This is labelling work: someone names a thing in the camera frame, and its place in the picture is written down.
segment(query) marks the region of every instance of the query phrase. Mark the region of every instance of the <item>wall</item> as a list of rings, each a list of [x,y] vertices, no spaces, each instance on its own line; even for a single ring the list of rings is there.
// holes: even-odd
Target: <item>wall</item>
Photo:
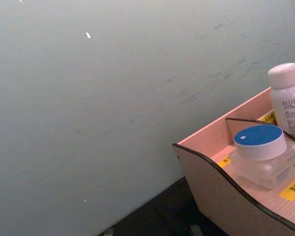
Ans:
[[[295,62],[290,0],[21,1],[0,0],[0,236],[100,233]]]

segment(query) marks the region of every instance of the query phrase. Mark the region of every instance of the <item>wooden organizer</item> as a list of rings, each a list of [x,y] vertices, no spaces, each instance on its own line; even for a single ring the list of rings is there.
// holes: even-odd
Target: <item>wooden organizer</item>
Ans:
[[[279,196],[218,163],[235,150],[233,136],[271,112],[270,88],[196,133],[173,144],[199,210],[234,236],[295,236],[295,200]]]

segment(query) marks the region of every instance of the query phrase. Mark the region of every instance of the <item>white jar cap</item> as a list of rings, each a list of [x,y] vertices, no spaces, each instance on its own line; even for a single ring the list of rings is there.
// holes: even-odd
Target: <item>white jar cap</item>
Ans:
[[[283,130],[275,125],[257,125],[246,128],[234,137],[237,153],[245,159],[268,160],[287,149]]]
[[[295,85],[295,63],[277,65],[267,73],[273,89],[285,89]]]

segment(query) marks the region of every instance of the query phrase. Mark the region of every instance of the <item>bottle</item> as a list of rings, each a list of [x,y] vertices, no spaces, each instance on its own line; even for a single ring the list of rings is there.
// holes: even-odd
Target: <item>bottle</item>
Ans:
[[[295,63],[285,63],[269,70],[270,98],[276,121],[295,137]]]
[[[246,179],[272,189],[295,177],[295,142],[286,141],[280,127],[246,128],[235,135],[234,143],[230,162]]]

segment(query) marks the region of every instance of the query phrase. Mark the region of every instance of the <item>yellow sticker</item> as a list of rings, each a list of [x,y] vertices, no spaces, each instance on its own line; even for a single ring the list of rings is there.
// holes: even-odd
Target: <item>yellow sticker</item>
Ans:
[[[270,123],[270,124],[276,124],[276,118],[274,112],[271,112],[270,114],[266,115],[261,119],[261,121]]]
[[[295,180],[286,189],[284,189],[279,196],[286,200],[293,201],[295,199]]]
[[[218,163],[218,165],[219,165],[220,167],[224,167],[224,166],[227,165],[229,162],[230,162],[230,157],[228,156],[228,157],[226,157],[223,161],[220,161],[220,162]]]

